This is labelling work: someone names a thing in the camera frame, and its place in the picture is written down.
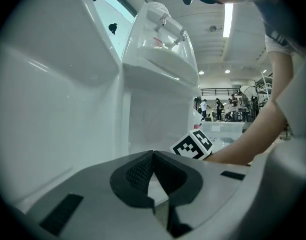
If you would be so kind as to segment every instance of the people in background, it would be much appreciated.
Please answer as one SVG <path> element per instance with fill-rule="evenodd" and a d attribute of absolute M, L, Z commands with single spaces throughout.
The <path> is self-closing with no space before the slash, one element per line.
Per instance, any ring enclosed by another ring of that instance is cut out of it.
<path fill-rule="evenodd" d="M 232 94 L 232 107 L 237 107 L 237 98 Z M 238 121 L 238 111 L 233 111 L 233 121 Z"/>
<path fill-rule="evenodd" d="M 201 108 L 202 108 L 202 121 L 206 121 L 206 109 L 207 107 L 211 108 L 209 105 L 207 105 L 207 100 L 203 100 L 202 104 L 201 104 Z"/>
<path fill-rule="evenodd" d="M 216 99 L 216 112 L 217 112 L 217 122 L 221 122 L 222 121 L 222 107 L 223 104 L 220 101 L 219 98 Z"/>
<path fill-rule="evenodd" d="M 242 109 L 242 116 L 243 116 L 242 122 L 245 122 L 245 121 L 248 122 L 248 110 L 250 109 L 248 97 L 241 91 L 239 92 L 238 96 L 242 96 L 241 98 L 239 98 L 241 101 L 241 106 L 247 107 L 247 109 L 245 108 Z"/>

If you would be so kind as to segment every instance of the wall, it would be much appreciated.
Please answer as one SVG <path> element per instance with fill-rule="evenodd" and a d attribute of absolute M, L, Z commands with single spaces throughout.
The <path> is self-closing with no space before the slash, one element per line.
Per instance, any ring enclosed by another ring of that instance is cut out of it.
<path fill-rule="evenodd" d="M 253 86 L 253 80 L 230 79 L 228 77 L 200 77 L 200 86 L 202 88 L 232 88 L 232 85 Z"/>
<path fill-rule="evenodd" d="M 231 79 L 225 77 L 211 78 L 202 76 L 199 79 L 201 89 L 203 88 L 232 88 Z"/>
<path fill-rule="evenodd" d="M 220 99 L 221 101 L 227 101 L 229 98 L 231 99 L 232 97 L 229 95 L 205 95 L 201 97 L 202 100 L 206 99 L 208 101 L 214 101 L 216 99 Z"/>

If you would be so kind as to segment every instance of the person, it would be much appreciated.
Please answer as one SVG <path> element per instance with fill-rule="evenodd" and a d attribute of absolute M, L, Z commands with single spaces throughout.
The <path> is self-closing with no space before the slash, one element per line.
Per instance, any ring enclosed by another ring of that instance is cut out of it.
<path fill-rule="evenodd" d="M 237 107 L 237 98 L 232 94 L 232 107 Z M 238 121 L 238 111 L 233 111 L 233 122 Z"/>
<path fill-rule="evenodd" d="M 234 143 L 221 149 L 208 161 L 245 165 L 263 153 L 275 141 L 286 124 L 276 99 L 293 78 L 291 54 L 306 56 L 306 21 L 296 7 L 306 0 L 201 0 L 207 4 L 226 4 L 252 1 L 264 23 L 266 51 L 273 70 L 272 92 L 269 101 L 247 131 Z"/>
<path fill-rule="evenodd" d="M 255 96 L 252 96 L 251 100 L 252 100 L 252 103 L 253 103 L 252 104 L 252 107 L 253 107 L 252 117 L 253 117 L 253 119 L 255 119 L 257 117 L 258 113 L 259 113 L 258 98 L 255 97 Z"/>
<path fill-rule="evenodd" d="M 232 107 L 232 100 L 228 99 L 228 107 L 231 108 Z M 228 121 L 229 119 L 231 119 L 231 112 L 228 112 L 225 114 L 225 121 Z"/>
<path fill-rule="evenodd" d="M 201 104 L 202 116 L 203 116 L 202 121 L 203 121 L 203 120 L 206 121 L 206 109 L 207 109 L 207 107 L 210 108 L 210 106 L 207 105 L 206 102 L 207 102 L 207 100 L 203 100 L 203 102 L 202 102 L 202 104 Z"/>
<path fill-rule="evenodd" d="M 240 109 L 240 110 L 242 110 L 242 117 L 243 117 L 242 122 L 245 122 L 245 121 L 248 122 L 248 111 L 250 109 L 250 104 L 249 104 L 249 101 L 248 101 L 248 97 L 245 94 L 243 94 L 243 92 L 241 92 L 241 91 L 239 92 L 238 96 L 242 96 L 240 98 L 241 106 L 247 107 L 247 109 L 245 109 L 245 108 Z"/>
<path fill-rule="evenodd" d="M 220 101 L 219 98 L 216 99 L 216 112 L 217 112 L 217 122 L 221 122 L 222 121 L 222 102 Z"/>

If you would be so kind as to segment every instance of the fluorescent light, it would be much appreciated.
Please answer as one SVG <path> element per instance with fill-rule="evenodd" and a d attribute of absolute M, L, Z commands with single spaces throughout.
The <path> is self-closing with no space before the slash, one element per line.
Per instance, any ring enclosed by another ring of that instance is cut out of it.
<path fill-rule="evenodd" d="M 33 66 L 35 66 L 35 67 L 37 67 L 37 68 L 39 68 L 39 69 L 42 70 L 42 71 L 47 72 L 46 70 L 44 70 L 43 68 L 41 68 L 40 66 L 37 66 L 36 64 L 34 64 L 34 63 L 32 63 L 32 62 L 28 62 L 28 63 L 31 64 L 31 65 L 33 65 Z"/>
<path fill-rule="evenodd" d="M 225 4 L 224 32 L 223 32 L 224 38 L 229 37 L 229 34 L 231 32 L 232 19 L 233 19 L 233 4 L 226 3 Z"/>

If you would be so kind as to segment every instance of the faucet handle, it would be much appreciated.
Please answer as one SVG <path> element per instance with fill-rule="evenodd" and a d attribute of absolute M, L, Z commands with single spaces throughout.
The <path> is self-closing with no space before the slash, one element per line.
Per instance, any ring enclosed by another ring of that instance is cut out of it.
<path fill-rule="evenodd" d="M 168 17 L 169 15 L 167 13 L 164 13 L 162 18 L 159 19 L 159 25 L 154 28 L 156 32 L 159 32 L 159 30 L 166 25 L 166 18 Z"/>
<path fill-rule="evenodd" d="M 183 41 L 187 39 L 187 34 L 185 33 L 185 29 L 182 28 L 181 32 L 179 33 L 180 37 L 182 38 Z"/>

